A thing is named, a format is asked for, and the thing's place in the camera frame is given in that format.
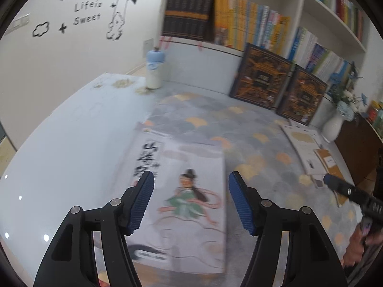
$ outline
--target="ornate brown book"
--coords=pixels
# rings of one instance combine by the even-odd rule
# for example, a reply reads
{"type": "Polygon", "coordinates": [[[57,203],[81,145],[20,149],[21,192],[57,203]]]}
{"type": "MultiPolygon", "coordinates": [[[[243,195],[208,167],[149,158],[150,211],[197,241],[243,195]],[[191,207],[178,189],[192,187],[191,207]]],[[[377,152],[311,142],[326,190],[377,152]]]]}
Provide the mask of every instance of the ornate brown book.
{"type": "Polygon", "coordinates": [[[308,126],[323,98],[327,84],[299,66],[295,67],[277,114],[308,126]]]}
{"type": "Polygon", "coordinates": [[[292,62],[248,43],[229,96],[271,109],[278,105],[292,62]]]}

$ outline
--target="illustrated woman in green dress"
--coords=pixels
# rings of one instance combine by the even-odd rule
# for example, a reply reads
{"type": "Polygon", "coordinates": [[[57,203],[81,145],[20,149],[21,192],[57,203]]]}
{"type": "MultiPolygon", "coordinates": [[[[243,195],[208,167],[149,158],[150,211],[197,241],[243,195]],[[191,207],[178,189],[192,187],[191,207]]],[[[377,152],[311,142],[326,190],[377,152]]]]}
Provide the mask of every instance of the illustrated woman in green dress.
{"type": "Polygon", "coordinates": [[[194,179],[197,176],[193,169],[187,169],[185,174],[180,176],[180,188],[175,190],[175,195],[165,201],[167,206],[158,209],[159,212],[173,212],[176,216],[183,218],[206,217],[207,221],[216,225],[218,222],[210,219],[205,208],[220,208],[221,199],[212,191],[206,189],[197,189],[194,186],[194,179]],[[216,197],[215,204],[209,204],[206,194],[216,197]]]}

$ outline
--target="baseboard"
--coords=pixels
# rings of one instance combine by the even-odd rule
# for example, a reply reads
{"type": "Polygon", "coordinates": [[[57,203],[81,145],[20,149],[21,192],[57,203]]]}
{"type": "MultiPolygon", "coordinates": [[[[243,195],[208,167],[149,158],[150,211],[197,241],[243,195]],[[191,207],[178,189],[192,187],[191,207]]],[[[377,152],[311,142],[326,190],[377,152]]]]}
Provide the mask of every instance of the baseboard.
{"type": "Polygon", "coordinates": [[[141,64],[139,64],[138,66],[136,66],[135,68],[133,68],[132,70],[128,71],[127,73],[125,73],[126,75],[132,75],[134,74],[135,72],[137,72],[138,70],[140,70],[141,68],[143,68],[144,66],[146,66],[146,62],[142,62],[141,64]]]}

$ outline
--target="white table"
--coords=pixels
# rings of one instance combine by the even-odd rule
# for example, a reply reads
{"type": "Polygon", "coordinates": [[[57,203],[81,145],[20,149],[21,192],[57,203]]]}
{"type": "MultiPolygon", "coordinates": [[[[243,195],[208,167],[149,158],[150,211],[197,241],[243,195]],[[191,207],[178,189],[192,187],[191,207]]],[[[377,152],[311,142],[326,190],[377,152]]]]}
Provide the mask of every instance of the white table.
{"type": "MultiPolygon", "coordinates": [[[[108,193],[115,166],[136,123],[146,120],[169,88],[229,98],[170,82],[148,95],[135,93],[143,86],[142,77],[100,76],[53,111],[16,153],[0,181],[0,234],[22,267],[11,262],[19,275],[22,272],[20,276],[34,279],[50,240],[72,206],[88,210],[120,197],[108,193]],[[135,82],[129,89],[113,86],[128,78],[135,82]]],[[[325,147],[352,182],[336,145],[325,147]]],[[[360,220],[360,209],[356,211],[360,220]]]]}

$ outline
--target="white bottle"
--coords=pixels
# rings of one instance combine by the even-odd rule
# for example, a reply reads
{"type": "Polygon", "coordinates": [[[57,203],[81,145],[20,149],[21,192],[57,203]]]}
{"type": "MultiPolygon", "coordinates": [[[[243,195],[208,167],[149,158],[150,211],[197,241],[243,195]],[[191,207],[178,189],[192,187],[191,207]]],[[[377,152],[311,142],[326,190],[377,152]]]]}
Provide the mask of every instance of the white bottle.
{"type": "Polygon", "coordinates": [[[146,87],[160,88],[165,76],[165,53],[158,47],[146,54],[146,87]]]}

